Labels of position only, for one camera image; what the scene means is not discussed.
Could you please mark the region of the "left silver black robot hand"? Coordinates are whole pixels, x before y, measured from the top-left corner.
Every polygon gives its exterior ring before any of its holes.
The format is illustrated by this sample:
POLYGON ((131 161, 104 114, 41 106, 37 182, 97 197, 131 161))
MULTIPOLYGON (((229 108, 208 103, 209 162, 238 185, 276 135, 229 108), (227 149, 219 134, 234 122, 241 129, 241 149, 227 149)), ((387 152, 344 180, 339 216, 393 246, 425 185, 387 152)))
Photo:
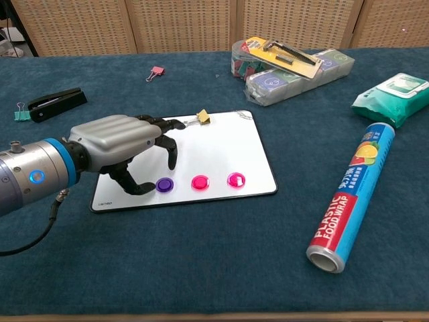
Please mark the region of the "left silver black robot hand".
POLYGON ((166 149, 168 168, 175 169, 178 147, 166 132, 186 126, 177 119, 166 120, 149 115, 110 115, 70 130, 67 144, 84 151, 88 160, 82 171, 108 174, 129 195, 145 195, 156 188, 153 182, 137 184, 128 164, 153 146, 166 149))

